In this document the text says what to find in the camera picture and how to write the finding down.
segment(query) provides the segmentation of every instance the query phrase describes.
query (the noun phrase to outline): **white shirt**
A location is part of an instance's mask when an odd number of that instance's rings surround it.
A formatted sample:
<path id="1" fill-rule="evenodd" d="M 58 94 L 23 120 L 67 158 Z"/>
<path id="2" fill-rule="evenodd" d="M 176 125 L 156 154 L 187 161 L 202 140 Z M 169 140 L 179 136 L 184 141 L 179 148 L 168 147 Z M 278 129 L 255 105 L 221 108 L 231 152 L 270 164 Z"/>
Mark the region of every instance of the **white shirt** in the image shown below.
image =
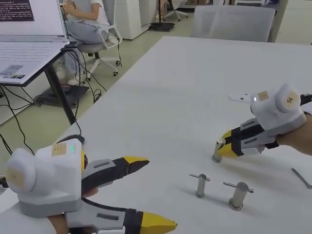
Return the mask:
<path id="1" fill-rule="evenodd" d="M 83 22 L 85 24 L 98 26 L 98 27 L 101 27 L 103 29 L 107 29 L 108 26 L 110 26 L 110 24 L 107 20 L 107 16 L 106 16 L 106 12 L 105 12 L 102 0 L 72 0 L 72 1 L 75 3 L 76 8 L 78 10 L 84 11 L 84 12 L 91 12 L 92 11 L 92 4 L 98 3 L 100 5 L 100 8 L 98 10 L 97 20 L 84 19 Z"/>

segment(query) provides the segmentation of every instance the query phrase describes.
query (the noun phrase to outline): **laptop screen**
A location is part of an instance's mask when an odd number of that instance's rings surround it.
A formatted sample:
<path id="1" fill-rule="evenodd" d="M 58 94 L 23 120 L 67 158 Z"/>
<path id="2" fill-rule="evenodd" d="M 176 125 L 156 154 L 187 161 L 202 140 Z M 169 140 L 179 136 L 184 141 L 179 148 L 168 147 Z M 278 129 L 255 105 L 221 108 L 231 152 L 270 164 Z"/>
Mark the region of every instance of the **laptop screen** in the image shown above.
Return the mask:
<path id="1" fill-rule="evenodd" d="M 1 36 L 64 37 L 59 0 L 0 0 Z"/>

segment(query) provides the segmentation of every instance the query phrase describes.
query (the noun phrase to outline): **laptop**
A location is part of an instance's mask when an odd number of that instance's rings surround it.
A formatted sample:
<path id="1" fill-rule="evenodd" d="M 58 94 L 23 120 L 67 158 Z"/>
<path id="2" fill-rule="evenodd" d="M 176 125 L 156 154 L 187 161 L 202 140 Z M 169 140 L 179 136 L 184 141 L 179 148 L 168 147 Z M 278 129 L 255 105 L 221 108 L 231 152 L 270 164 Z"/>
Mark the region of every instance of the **laptop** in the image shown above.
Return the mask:
<path id="1" fill-rule="evenodd" d="M 10 0 L 0 9 L 0 83 L 23 85 L 69 44 L 59 0 Z"/>

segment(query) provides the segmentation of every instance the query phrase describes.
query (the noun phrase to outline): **desk leg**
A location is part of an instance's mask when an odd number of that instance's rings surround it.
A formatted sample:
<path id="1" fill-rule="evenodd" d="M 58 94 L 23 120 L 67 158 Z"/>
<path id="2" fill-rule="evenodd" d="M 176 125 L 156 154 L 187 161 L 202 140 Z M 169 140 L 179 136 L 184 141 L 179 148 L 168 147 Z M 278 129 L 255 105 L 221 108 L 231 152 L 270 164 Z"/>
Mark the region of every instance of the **desk leg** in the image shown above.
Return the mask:
<path id="1" fill-rule="evenodd" d="M 48 81 L 50 83 L 50 86 L 53 90 L 53 92 L 58 97 L 59 101 L 61 102 L 63 109 L 65 111 L 65 114 L 70 122 L 71 125 L 73 125 L 76 122 L 75 115 L 66 99 L 65 93 L 63 92 L 62 86 L 60 84 L 59 78 L 55 72 L 55 69 L 52 64 L 50 64 L 45 69 L 45 74 L 48 78 Z"/>

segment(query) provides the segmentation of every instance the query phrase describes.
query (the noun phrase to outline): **metal rod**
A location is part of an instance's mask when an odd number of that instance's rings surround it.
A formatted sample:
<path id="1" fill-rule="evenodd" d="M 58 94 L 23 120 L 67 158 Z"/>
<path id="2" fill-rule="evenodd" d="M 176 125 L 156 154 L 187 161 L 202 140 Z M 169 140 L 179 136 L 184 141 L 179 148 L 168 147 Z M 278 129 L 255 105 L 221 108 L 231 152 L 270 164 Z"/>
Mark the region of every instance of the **metal rod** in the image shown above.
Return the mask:
<path id="1" fill-rule="evenodd" d="M 225 144 L 224 138 L 217 138 L 216 144 L 214 148 L 214 155 L 212 157 L 213 161 L 216 163 L 220 163 L 222 161 L 222 155 L 218 153 L 218 150 Z"/>
<path id="2" fill-rule="evenodd" d="M 227 183 L 227 182 L 223 182 L 224 185 L 227 185 L 227 186 L 230 186 L 230 187 L 233 187 L 233 188 L 237 188 L 237 185 L 235 184 L 230 184 L 230 183 Z M 254 193 L 254 190 L 253 189 L 250 189 L 248 188 L 248 192 L 253 194 Z"/>
<path id="3" fill-rule="evenodd" d="M 190 174 L 190 176 L 198 178 L 198 185 L 197 185 L 197 190 L 195 192 L 195 195 L 198 198 L 203 198 L 205 196 L 205 184 L 206 184 L 206 181 L 210 181 L 210 179 L 207 178 L 206 175 L 204 175 L 204 174 L 200 174 L 200 175 Z"/>
<path id="4" fill-rule="evenodd" d="M 295 168 L 292 168 L 292 171 L 301 179 L 302 182 L 305 183 L 308 189 L 312 189 L 312 185 L 309 184 Z"/>
<path id="5" fill-rule="evenodd" d="M 63 106 L 64 112 L 68 118 L 68 121 L 71 125 L 73 125 L 76 122 L 75 119 L 75 115 L 72 111 L 72 108 L 70 107 L 67 99 L 66 99 L 66 95 L 63 92 L 62 86 L 59 82 L 59 78 L 54 70 L 53 65 L 49 65 L 46 69 L 45 69 L 45 74 L 48 78 L 48 81 L 50 83 L 50 86 L 52 88 L 52 91 L 55 93 L 55 95 L 58 97 L 60 103 Z"/>
<path id="6" fill-rule="evenodd" d="M 195 178 L 197 178 L 197 179 L 199 179 L 199 178 L 200 178 L 200 175 L 193 175 L 193 174 L 190 174 L 190 176 L 191 176 L 191 177 L 195 177 Z"/>
<path id="7" fill-rule="evenodd" d="M 244 206 L 243 201 L 246 197 L 247 192 L 248 185 L 244 182 L 239 182 L 237 184 L 237 188 L 235 189 L 233 197 L 229 200 L 229 206 L 235 211 L 240 211 Z"/>

